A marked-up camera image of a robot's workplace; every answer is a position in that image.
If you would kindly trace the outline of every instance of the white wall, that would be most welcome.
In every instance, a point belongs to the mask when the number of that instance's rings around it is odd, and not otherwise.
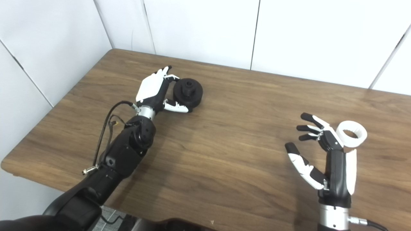
[[[113,48],[154,54],[142,0],[95,0]]]
[[[411,95],[411,35],[403,43],[373,87],[375,90]]]
[[[3,44],[0,44],[0,160],[51,110]],[[0,170],[0,219],[42,213],[60,191]]]
[[[249,69],[258,0],[144,0],[156,54]]]
[[[115,48],[362,88],[411,23],[407,0],[97,2]]]
[[[0,40],[53,106],[111,49],[93,0],[1,0]]]
[[[409,9],[405,0],[261,0],[252,70],[368,88]]]
[[[0,41],[2,160],[111,45],[92,0],[0,0]],[[60,194],[0,170],[0,219],[41,214]]]

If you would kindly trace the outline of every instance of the wire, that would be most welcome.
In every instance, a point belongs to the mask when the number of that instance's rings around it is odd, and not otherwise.
[[[120,118],[120,116],[114,115],[114,114],[110,116],[109,121],[111,121],[111,118],[113,118],[113,117],[117,117],[117,119],[119,119],[122,124],[124,124],[124,125],[126,124],[126,123],[124,122],[124,120],[123,120],[122,118]]]
[[[386,227],[384,227],[384,226],[382,226],[382,225],[380,225],[380,224],[378,224],[374,221],[370,221],[370,220],[367,220],[367,226],[371,226],[371,227],[374,227],[374,228],[382,230],[382,231],[388,231],[388,229]]]
[[[96,163],[97,163],[97,158],[98,158],[99,151],[100,151],[100,145],[101,145],[101,143],[102,143],[104,131],[106,130],[106,126],[107,126],[107,123],[108,123],[108,121],[109,121],[110,115],[111,115],[111,113],[114,111],[114,109],[115,109],[117,106],[121,105],[121,104],[128,104],[130,107],[133,106],[133,103],[131,103],[130,101],[122,100],[122,101],[116,103],[116,104],[109,110],[109,113],[107,113],[106,119],[104,120],[103,128],[102,128],[102,131],[101,131],[101,133],[100,133],[99,141],[98,141],[98,143],[97,143],[96,153],[94,154],[93,166],[96,165]]]
[[[109,216],[109,219],[114,215],[114,213],[116,212],[117,210],[114,210],[113,211],[113,213]],[[104,230],[104,228],[106,227],[106,225],[107,225],[107,223],[105,223],[104,225],[103,225],[103,228],[100,230],[100,231],[103,231]]]
[[[117,220],[118,219],[121,219],[121,220],[124,220],[124,218],[122,218],[121,216],[117,216],[115,219],[114,219],[114,221],[112,221],[112,222],[109,222],[107,219],[105,219],[104,217],[103,217],[103,215],[101,215],[101,219],[105,222],[105,223],[107,223],[107,224],[114,224],[114,223],[116,223],[117,222]]]
[[[106,149],[104,150],[104,153],[103,153],[103,160],[106,158],[107,152],[109,151],[109,147],[110,147],[110,143],[111,143],[111,138],[113,137],[113,126],[115,125],[115,123],[117,123],[117,122],[111,122],[111,121],[109,121],[109,124],[108,124],[110,134],[109,134],[109,140],[107,141],[107,144],[106,144]]]

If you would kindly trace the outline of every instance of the robotic arm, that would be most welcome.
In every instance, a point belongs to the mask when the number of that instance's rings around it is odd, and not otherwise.
[[[151,147],[156,133],[152,122],[155,115],[163,109],[192,111],[192,108],[165,99],[170,82],[180,80],[167,74],[170,69],[171,66],[160,69],[142,81],[136,97],[137,105],[123,101],[110,110],[107,118],[116,106],[126,103],[137,111],[137,115],[125,123],[122,132],[100,156],[99,163],[83,171],[86,177],[79,184],[53,201],[43,215],[1,221],[0,230],[91,231],[102,214],[100,207],[120,182],[131,176]],[[110,123],[106,119],[104,127]]]
[[[300,141],[318,141],[321,148],[327,152],[326,171],[322,173],[310,165],[294,143],[286,143],[288,156],[298,173],[313,188],[318,190],[320,203],[320,222],[318,231],[348,231],[349,223],[368,225],[383,231],[387,229],[370,220],[350,217],[351,195],[354,194],[357,177],[357,150],[344,152],[344,146],[355,148],[367,137],[363,126],[354,121],[342,122],[335,131],[327,122],[308,113],[301,118],[315,124],[299,125],[298,131],[309,132],[299,137]],[[358,138],[347,136],[343,130],[354,132]]]

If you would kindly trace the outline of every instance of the white cylindrical object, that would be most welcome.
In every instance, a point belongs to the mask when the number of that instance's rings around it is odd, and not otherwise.
[[[357,136],[357,138],[349,137],[347,134],[345,134],[344,130],[353,132]],[[344,143],[344,146],[347,146],[349,148],[358,147],[367,138],[367,131],[365,130],[365,128],[361,124],[351,120],[341,122],[335,132]]]
[[[151,107],[143,105],[140,107],[139,116],[144,116],[146,118],[149,118],[150,120],[153,120],[155,111]]]
[[[320,224],[329,230],[348,230],[348,209],[320,204]]]

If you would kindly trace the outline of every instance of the black finger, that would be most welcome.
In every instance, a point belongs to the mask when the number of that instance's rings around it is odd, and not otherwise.
[[[302,158],[302,161],[304,162],[304,165],[308,165],[308,164],[309,164],[308,160],[305,159],[304,156],[301,156],[301,158]]]
[[[301,118],[302,118],[303,120],[305,120],[305,121],[309,121],[309,122],[314,123],[315,126],[317,126],[317,127],[319,127],[319,128],[322,128],[322,127],[323,127],[323,125],[322,125],[320,122],[318,122],[317,120],[315,120],[314,117],[313,117],[313,115],[311,115],[311,114],[308,114],[308,113],[303,112],[303,113],[301,114]]]
[[[311,176],[311,178],[313,178],[316,182],[320,184],[324,184],[324,180],[327,180],[326,176],[316,167],[312,169],[309,175]]]
[[[318,136],[316,134],[313,133],[308,133],[302,136],[299,136],[298,139],[300,141],[306,141],[306,140],[317,140]]]
[[[300,152],[298,151],[296,145],[293,142],[286,143],[285,149],[287,150],[287,153],[294,153],[300,155]]]
[[[320,134],[321,130],[317,127],[311,126],[311,125],[298,125],[297,126],[298,131],[302,132],[311,132],[316,135]]]

